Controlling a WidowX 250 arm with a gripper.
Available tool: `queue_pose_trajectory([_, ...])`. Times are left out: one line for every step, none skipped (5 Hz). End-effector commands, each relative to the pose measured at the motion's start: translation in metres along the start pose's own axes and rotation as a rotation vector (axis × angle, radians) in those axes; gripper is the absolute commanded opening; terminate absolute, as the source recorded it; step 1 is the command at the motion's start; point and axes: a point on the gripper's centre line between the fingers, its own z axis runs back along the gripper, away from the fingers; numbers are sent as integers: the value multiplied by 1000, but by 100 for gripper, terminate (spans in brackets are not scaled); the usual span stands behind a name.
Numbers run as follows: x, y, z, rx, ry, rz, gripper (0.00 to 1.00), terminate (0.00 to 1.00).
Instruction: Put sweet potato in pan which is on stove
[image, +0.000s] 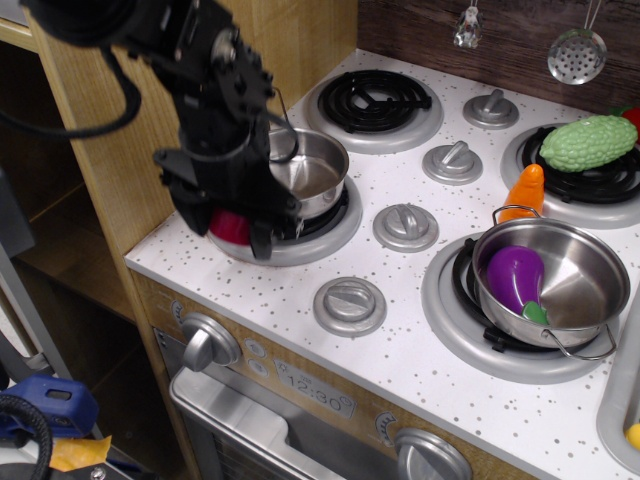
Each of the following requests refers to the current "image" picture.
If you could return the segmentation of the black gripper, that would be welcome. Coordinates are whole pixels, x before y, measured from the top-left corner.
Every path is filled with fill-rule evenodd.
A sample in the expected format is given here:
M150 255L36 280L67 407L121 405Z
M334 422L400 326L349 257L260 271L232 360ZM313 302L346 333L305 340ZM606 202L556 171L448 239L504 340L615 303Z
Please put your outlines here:
M204 236L216 208L234 212L250 223L253 257L270 260L279 233L297 220L299 204L271 174L269 157L269 136L256 134L220 155L181 146L158 150L153 160L191 231Z

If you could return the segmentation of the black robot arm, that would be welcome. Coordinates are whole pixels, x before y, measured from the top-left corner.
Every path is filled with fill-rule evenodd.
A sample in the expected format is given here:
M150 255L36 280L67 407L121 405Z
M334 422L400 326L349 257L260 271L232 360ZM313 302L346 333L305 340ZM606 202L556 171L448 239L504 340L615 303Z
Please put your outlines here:
M144 60L171 94L179 117L176 150L154 160L189 228L204 235L211 222L234 213L248 224L256 259L272 254L273 237L301 219L301 203L273 176L271 165L298 152L294 128L267 107L272 77L241 39L231 14L214 1L29 1L26 9L49 35L97 48L120 86L123 113L75 130L32 125L3 115L4 125L40 137L80 140L119 130L137 116L138 87L114 48Z

